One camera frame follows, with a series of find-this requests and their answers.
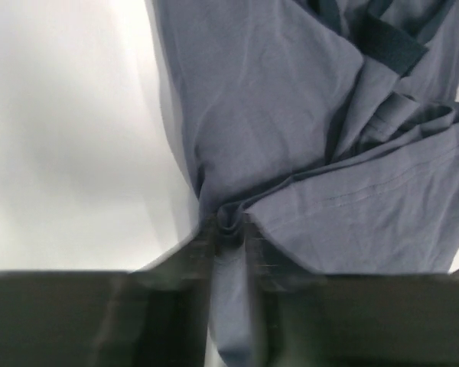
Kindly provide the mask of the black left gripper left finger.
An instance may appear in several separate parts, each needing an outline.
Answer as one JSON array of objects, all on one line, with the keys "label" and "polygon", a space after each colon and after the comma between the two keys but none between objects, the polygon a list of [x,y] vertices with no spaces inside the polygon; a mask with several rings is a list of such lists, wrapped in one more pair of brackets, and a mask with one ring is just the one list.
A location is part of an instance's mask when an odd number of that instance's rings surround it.
[{"label": "black left gripper left finger", "polygon": [[214,219],[128,271],[0,271],[0,366],[202,366]]}]

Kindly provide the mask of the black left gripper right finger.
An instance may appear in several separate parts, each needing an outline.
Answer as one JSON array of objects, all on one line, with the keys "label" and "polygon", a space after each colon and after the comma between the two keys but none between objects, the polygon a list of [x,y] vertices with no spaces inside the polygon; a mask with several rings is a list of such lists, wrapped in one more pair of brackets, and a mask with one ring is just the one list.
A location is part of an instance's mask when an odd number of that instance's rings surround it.
[{"label": "black left gripper right finger", "polygon": [[243,220],[254,366],[459,366],[459,270],[319,274]]}]

